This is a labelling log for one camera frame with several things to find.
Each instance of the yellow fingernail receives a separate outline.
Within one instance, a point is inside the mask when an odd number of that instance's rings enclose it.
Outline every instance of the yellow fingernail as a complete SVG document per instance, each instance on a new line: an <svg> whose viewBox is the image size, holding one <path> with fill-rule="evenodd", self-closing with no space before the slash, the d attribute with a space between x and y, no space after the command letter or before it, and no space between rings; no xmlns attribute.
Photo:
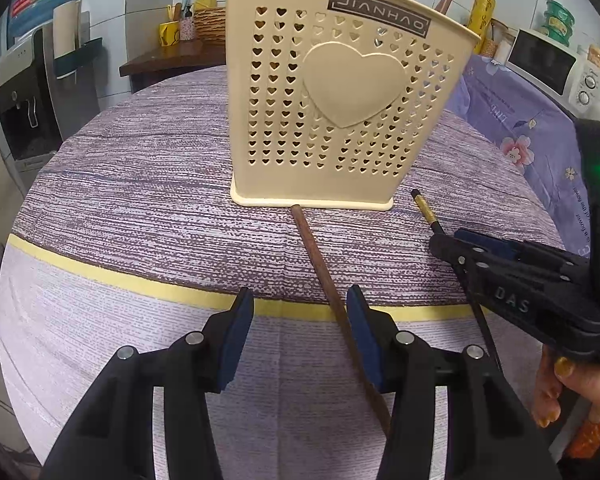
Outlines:
<svg viewBox="0 0 600 480"><path fill-rule="evenodd" d="M554 364L554 372L560 377L569 377L575 370L575 363L569 361L566 357L560 357Z"/></svg>

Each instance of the brown label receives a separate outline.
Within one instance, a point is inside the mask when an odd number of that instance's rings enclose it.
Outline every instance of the brown label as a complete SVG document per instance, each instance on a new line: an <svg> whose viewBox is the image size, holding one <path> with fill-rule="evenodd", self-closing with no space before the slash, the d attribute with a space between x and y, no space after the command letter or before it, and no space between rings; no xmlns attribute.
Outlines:
<svg viewBox="0 0 600 480"><path fill-rule="evenodd" d="M329 10L371 18L426 38L431 19L412 10L396 7L383 0L329 0Z"/></svg>

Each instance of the yellow cup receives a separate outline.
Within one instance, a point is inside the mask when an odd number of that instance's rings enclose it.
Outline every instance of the yellow cup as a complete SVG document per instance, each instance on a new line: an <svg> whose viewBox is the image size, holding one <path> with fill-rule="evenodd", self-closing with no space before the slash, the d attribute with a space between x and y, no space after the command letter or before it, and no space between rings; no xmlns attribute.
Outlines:
<svg viewBox="0 0 600 480"><path fill-rule="evenodd" d="M180 41L180 22L167 22L158 25L160 46L169 46Z"/></svg>
<svg viewBox="0 0 600 480"><path fill-rule="evenodd" d="M474 31L482 38L480 43L475 46L474 54L480 54L495 7L496 0L474 0L474 8L471 10L469 23L466 24L469 30Z"/></svg>

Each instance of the white microwave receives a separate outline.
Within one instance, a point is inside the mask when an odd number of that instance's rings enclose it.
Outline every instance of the white microwave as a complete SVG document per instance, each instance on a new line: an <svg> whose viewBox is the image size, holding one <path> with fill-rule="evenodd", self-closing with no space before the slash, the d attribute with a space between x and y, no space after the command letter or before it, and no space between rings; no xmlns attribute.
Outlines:
<svg viewBox="0 0 600 480"><path fill-rule="evenodd" d="M534 30L520 30L506 67L562 108L584 117L600 100L600 69L584 56Z"/></svg>

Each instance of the metal screw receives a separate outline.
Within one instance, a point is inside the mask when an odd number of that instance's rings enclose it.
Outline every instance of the metal screw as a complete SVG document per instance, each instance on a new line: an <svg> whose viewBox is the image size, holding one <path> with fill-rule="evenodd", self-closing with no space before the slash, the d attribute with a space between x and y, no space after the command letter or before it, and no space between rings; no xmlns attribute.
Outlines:
<svg viewBox="0 0 600 480"><path fill-rule="evenodd" d="M184 341L189 345L199 345L205 340L205 335L202 332L189 332Z"/></svg>
<svg viewBox="0 0 600 480"><path fill-rule="evenodd" d="M410 345L414 341L416 341L415 336L411 332L407 332L406 330L400 330L395 335L395 340L401 345Z"/></svg>
<svg viewBox="0 0 600 480"><path fill-rule="evenodd" d="M466 354L473 359L481 359L484 350L477 345L471 345L466 348Z"/></svg>
<svg viewBox="0 0 600 480"><path fill-rule="evenodd" d="M134 354L134 348L132 346L123 346L116 352L118 359L129 359Z"/></svg>

